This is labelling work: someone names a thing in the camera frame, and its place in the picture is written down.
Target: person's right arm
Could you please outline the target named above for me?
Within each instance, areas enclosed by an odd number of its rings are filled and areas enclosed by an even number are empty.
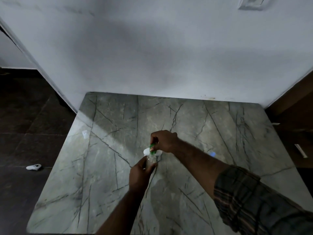
[[[241,234],[313,234],[313,213],[260,182],[260,177],[209,156],[177,133],[151,134],[151,150],[173,153],[214,199],[223,222]]]

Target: rolled-up sleeve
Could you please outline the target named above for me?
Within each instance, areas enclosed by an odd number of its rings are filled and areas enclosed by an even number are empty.
[[[214,202],[226,225],[241,234],[313,234],[313,213],[260,182],[248,170],[230,166],[214,188]]]

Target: person's left hand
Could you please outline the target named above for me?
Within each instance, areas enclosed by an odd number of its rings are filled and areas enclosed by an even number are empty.
[[[131,168],[129,173],[129,190],[137,193],[145,193],[150,176],[156,167],[156,163],[146,168],[147,156],[144,156],[140,161]]]

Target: person's left arm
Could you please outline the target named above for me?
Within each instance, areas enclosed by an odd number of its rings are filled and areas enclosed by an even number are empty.
[[[138,208],[149,184],[150,176],[156,163],[145,169],[147,156],[131,168],[129,190],[110,214],[108,219],[96,232],[101,234],[130,234]]]

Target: finger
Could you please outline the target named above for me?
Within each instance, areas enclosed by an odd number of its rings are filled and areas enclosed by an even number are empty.
[[[150,148],[150,152],[155,151],[155,150],[160,150],[160,144],[159,144],[159,143],[153,145],[153,146]]]
[[[146,169],[146,174],[151,176],[154,168],[157,166],[157,163],[153,163],[148,169]]]
[[[153,132],[150,136],[150,144],[153,144],[153,143],[157,143],[158,142],[158,131],[157,132]]]
[[[140,166],[140,167],[142,168],[146,161],[147,161],[147,156],[144,156],[143,158],[141,158],[141,159],[137,162],[136,165],[138,165],[138,166]]]

